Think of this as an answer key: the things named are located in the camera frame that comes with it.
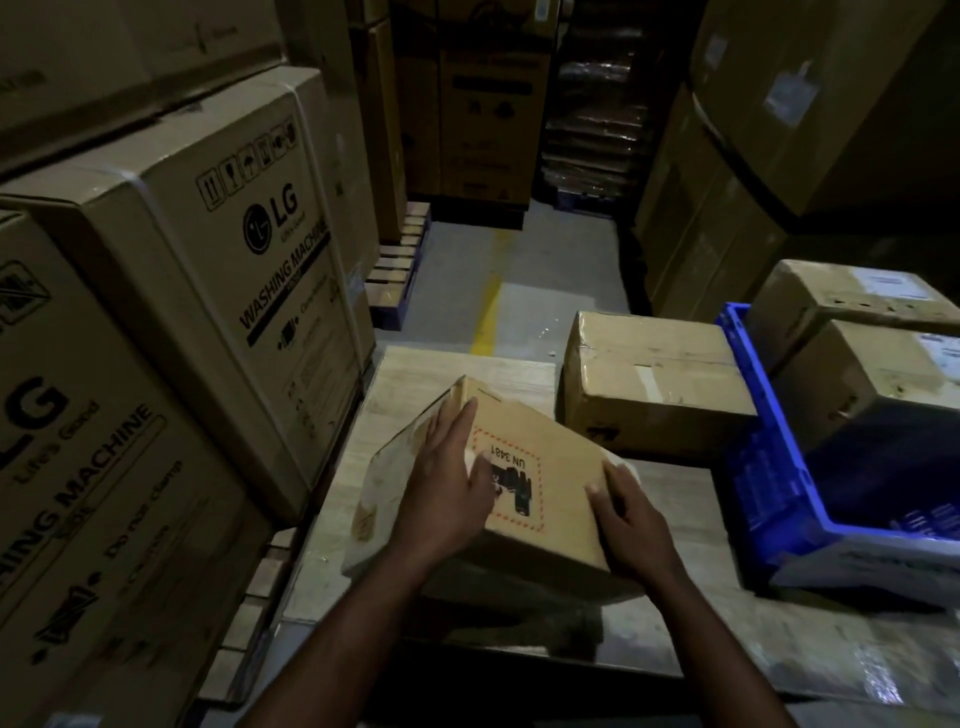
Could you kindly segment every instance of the wooden pallet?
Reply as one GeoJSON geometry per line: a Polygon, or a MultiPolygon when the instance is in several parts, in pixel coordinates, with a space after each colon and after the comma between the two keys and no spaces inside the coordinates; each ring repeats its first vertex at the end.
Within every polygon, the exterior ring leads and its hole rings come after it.
{"type": "Polygon", "coordinates": [[[250,696],[270,644],[266,630],[306,528],[302,524],[274,534],[207,671],[198,699],[226,707],[239,705],[250,696]]]}
{"type": "Polygon", "coordinates": [[[375,327],[388,331],[403,327],[431,223],[429,203],[408,203],[399,244],[380,246],[380,258],[367,276],[375,327]]]}

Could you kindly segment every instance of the hand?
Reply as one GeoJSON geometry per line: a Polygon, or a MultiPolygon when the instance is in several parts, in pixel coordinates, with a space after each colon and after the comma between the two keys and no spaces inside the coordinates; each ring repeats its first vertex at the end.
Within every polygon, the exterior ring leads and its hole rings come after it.
{"type": "Polygon", "coordinates": [[[666,519],[640,490],[626,465],[603,464],[606,487],[589,483],[587,496],[607,544],[619,564],[656,596],[671,582],[686,579],[666,519]],[[620,516],[613,500],[622,503],[620,516]]]}
{"type": "Polygon", "coordinates": [[[481,452],[471,473],[464,462],[476,411],[476,398],[459,413],[454,399],[447,398],[427,425],[426,441],[407,480],[390,547],[424,573],[478,536],[493,510],[489,456],[481,452]]]}

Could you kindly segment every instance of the sticker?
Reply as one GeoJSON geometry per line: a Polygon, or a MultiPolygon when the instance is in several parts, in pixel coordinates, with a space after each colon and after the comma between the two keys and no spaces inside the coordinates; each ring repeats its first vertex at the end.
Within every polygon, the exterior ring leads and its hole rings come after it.
{"type": "Polygon", "coordinates": [[[930,301],[930,296],[917,279],[908,273],[878,271],[874,268],[853,268],[852,271],[867,293],[892,299],[930,301]]]}
{"type": "Polygon", "coordinates": [[[720,36],[710,36],[707,50],[704,51],[704,63],[714,71],[720,66],[723,55],[727,52],[727,39],[720,36]]]}
{"type": "Polygon", "coordinates": [[[97,728],[103,716],[82,716],[75,713],[54,713],[43,728],[97,728]]]}
{"type": "Polygon", "coordinates": [[[914,336],[947,379],[960,379],[960,339],[936,333],[916,333],[914,336]]]}
{"type": "Polygon", "coordinates": [[[373,538],[373,528],[375,526],[376,505],[368,511],[363,507],[363,503],[357,503],[357,509],[353,512],[353,526],[350,528],[353,540],[365,544],[373,538]]]}
{"type": "Polygon", "coordinates": [[[657,386],[657,380],[654,378],[654,368],[636,365],[634,369],[636,369],[636,373],[643,383],[643,388],[647,391],[647,401],[663,402],[663,393],[660,391],[659,386],[657,386]]]}
{"type": "Polygon", "coordinates": [[[763,101],[763,107],[791,129],[800,126],[820,91],[820,87],[805,78],[808,67],[809,61],[804,63],[799,73],[781,71],[763,101]]]}
{"type": "Polygon", "coordinates": [[[540,458],[480,427],[473,431],[471,449],[473,452],[485,449],[490,456],[496,488],[492,516],[541,532],[544,523],[540,458]]]}

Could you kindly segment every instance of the blue crate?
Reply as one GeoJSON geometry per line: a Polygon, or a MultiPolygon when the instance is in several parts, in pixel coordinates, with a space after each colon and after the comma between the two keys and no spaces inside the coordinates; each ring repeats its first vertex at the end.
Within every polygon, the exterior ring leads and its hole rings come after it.
{"type": "Polygon", "coordinates": [[[960,606],[956,511],[912,512],[889,529],[830,518],[787,426],[742,317],[728,303],[717,318],[758,415],[727,452],[737,499],[760,562],[782,586],[874,586],[942,606],[960,606]]]}

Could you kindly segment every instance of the left hand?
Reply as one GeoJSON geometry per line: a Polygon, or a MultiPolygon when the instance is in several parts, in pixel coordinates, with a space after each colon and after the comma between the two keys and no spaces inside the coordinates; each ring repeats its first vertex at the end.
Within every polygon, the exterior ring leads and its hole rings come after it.
{"type": "Polygon", "coordinates": [[[476,411],[476,398],[459,413],[453,398],[444,401],[430,419],[400,502],[389,548],[424,573],[476,538],[493,510],[489,456],[481,452],[472,473],[464,462],[476,411]]]}

